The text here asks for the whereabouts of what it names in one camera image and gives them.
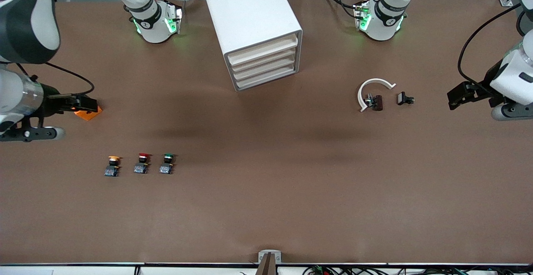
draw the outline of brown table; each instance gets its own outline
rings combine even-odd
[[[237,93],[206,3],[183,34],[144,42],[120,3],[59,3],[52,62],[90,78],[104,112],[56,115],[57,142],[0,148],[0,262],[512,262],[533,257],[531,121],[496,122],[486,101],[448,110],[459,51],[498,0],[413,0],[388,42],[326,0],[290,0],[301,71]],[[495,21],[465,55],[476,79],[519,40]],[[61,92],[86,88],[27,66]],[[382,112],[359,112],[365,92]],[[397,106],[400,91],[416,98]],[[133,174],[139,152],[149,174]],[[158,174],[177,154],[173,175]],[[109,155],[120,177],[103,176]]]

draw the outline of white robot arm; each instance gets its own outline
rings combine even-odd
[[[179,34],[182,10],[166,0],[121,0],[145,41],[161,43]]]
[[[58,97],[59,91],[38,83],[36,76],[7,69],[9,63],[42,64],[55,55],[60,45],[55,1],[0,2],[0,141],[60,138],[62,129],[42,126],[45,117],[66,110],[97,109],[91,98]],[[31,127],[29,118],[38,118],[38,127]]]
[[[377,41],[386,41],[400,30],[403,13],[411,0],[369,0],[356,8],[358,30]]]
[[[533,0],[520,1],[525,15],[533,21]],[[495,120],[533,119],[533,30],[488,70],[485,79],[465,81],[448,92],[451,110],[487,98]]]

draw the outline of orange object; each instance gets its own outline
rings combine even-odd
[[[99,115],[100,113],[102,112],[102,109],[100,108],[100,106],[98,106],[98,111],[93,113],[93,112],[83,112],[83,111],[79,111],[79,112],[75,112],[76,116],[84,119],[85,121],[90,121],[92,118],[96,117],[97,115]]]

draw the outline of white curved handle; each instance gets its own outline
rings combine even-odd
[[[396,83],[390,84],[388,81],[384,79],[380,79],[380,78],[373,78],[373,79],[369,79],[365,81],[359,88],[359,91],[357,92],[357,100],[359,101],[359,105],[361,106],[361,112],[363,112],[363,110],[365,110],[368,107],[365,103],[365,100],[363,100],[362,91],[363,91],[363,87],[365,87],[365,85],[369,83],[380,83],[384,85],[385,87],[388,87],[389,89],[392,89],[393,87],[396,86]]]

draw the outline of white box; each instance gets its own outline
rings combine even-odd
[[[298,72],[301,27],[287,0],[207,0],[236,91]]]

